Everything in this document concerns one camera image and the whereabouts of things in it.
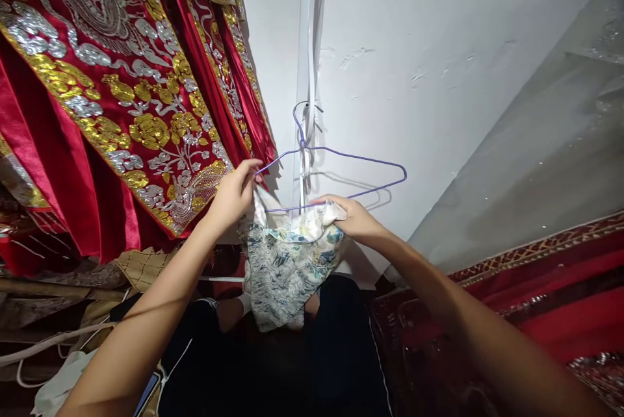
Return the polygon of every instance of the white wall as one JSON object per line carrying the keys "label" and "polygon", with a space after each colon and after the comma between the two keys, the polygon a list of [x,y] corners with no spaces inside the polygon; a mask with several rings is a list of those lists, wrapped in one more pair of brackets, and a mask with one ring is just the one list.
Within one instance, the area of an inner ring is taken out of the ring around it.
{"label": "white wall", "polygon": [[[293,146],[299,0],[245,0],[250,47],[279,151]],[[317,141],[399,162],[408,181],[363,197],[410,237],[589,0],[325,0]],[[277,195],[292,202],[293,160]],[[319,153],[313,194],[400,172]],[[381,270],[385,262],[373,259]]]}
{"label": "white wall", "polygon": [[624,209],[624,0],[591,0],[409,242],[446,272]]}

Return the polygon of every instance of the white floral cloth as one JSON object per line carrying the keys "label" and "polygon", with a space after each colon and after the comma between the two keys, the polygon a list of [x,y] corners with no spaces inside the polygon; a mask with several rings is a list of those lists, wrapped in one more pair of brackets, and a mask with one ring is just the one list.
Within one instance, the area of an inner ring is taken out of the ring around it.
{"label": "white floral cloth", "polygon": [[304,326],[304,304],[340,262],[344,233],[333,222],[346,211],[328,201],[290,219],[264,189],[256,188],[253,210],[239,225],[247,256],[243,289],[262,332]]}

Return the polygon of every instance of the purple wire hanger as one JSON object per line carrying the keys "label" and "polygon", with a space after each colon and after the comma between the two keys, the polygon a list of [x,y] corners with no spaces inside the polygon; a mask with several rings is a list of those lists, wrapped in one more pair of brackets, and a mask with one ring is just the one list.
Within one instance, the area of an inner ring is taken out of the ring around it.
{"label": "purple wire hanger", "polygon": [[[350,157],[350,158],[356,158],[356,159],[360,159],[360,160],[368,160],[369,162],[376,162],[377,164],[384,164],[384,165],[389,165],[392,167],[398,167],[403,171],[403,178],[401,178],[400,180],[397,181],[393,181],[392,183],[388,183],[382,186],[378,186],[377,188],[373,188],[372,190],[366,190],[360,193],[355,193],[352,194],[351,196],[347,196],[347,198],[354,198],[357,196],[362,196],[368,193],[373,193],[375,191],[378,190],[383,190],[384,188],[388,188],[389,186],[393,186],[396,185],[398,183],[404,182],[405,180],[408,179],[408,171],[405,170],[405,167],[403,167],[401,164],[394,164],[393,162],[387,162],[386,160],[379,160],[379,159],[374,159],[374,158],[370,158],[370,157],[362,157],[362,156],[356,156],[353,154],[345,154],[342,152],[338,152],[338,151],[334,151],[333,149],[330,149],[329,147],[325,147],[325,146],[313,146],[310,147],[308,146],[306,139],[304,137],[304,130],[301,127],[301,123],[299,123],[299,120],[297,120],[297,107],[299,107],[302,103],[306,104],[306,107],[308,107],[309,105],[307,104],[307,101],[303,101],[303,102],[299,102],[297,105],[294,106],[293,110],[292,110],[292,117],[294,118],[294,122],[297,123],[297,127],[299,128],[299,149],[294,149],[292,151],[286,151],[284,152],[284,154],[280,155],[277,159],[275,159],[273,162],[271,162],[269,165],[267,165],[264,168],[261,168],[260,170],[258,170],[255,174],[259,175],[261,172],[264,172],[266,169],[268,169],[269,167],[271,167],[273,164],[275,164],[277,161],[279,161],[282,157],[288,155],[288,154],[295,154],[298,152],[301,152],[301,150],[303,149],[308,149],[310,151],[315,151],[317,149],[323,149],[325,151],[329,151],[330,153],[333,154],[337,154],[343,157]],[[315,105],[315,107],[317,109],[319,109],[321,112],[323,112],[323,109],[320,108],[318,105]],[[305,206],[295,206],[295,207],[291,207],[291,208],[283,208],[283,209],[267,209],[267,212],[277,212],[277,211],[289,211],[289,210],[295,210],[295,209],[304,209],[304,208],[308,208],[308,207],[312,207],[312,206],[317,206],[318,204],[310,204],[310,205],[305,205]]]}

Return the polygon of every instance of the phone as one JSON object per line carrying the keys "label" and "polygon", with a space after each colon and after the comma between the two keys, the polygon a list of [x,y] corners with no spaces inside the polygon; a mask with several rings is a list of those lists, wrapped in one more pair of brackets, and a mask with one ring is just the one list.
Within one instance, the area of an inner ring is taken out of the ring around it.
{"label": "phone", "polygon": [[162,379],[163,374],[159,370],[152,373],[148,385],[145,387],[145,391],[143,391],[141,400],[138,402],[134,417],[139,417],[145,411],[145,408],[150,403],[150,399],[156,392],[156,389],[158,389],[158,386],[161,383]]}

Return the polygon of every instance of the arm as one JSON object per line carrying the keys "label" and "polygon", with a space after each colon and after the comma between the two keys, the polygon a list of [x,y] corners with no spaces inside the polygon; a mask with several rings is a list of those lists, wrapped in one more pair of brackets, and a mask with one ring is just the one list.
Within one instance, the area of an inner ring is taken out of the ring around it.
{"label": "arm", "polygon": [[250,204],[252,166],[245,160],[220,183],[206,216],[158,279],[106,338],[58,417],[132,416],[147,382],[187,307],[217,238]]}
{"label": "arm", "polygon": [[537,344],[452,282],[418,251],[389,232],[359,203],[331,199],[348,213],[336,222],[383,255],[459,343],[500,396],[522,415],[609,416],[600,399]]}

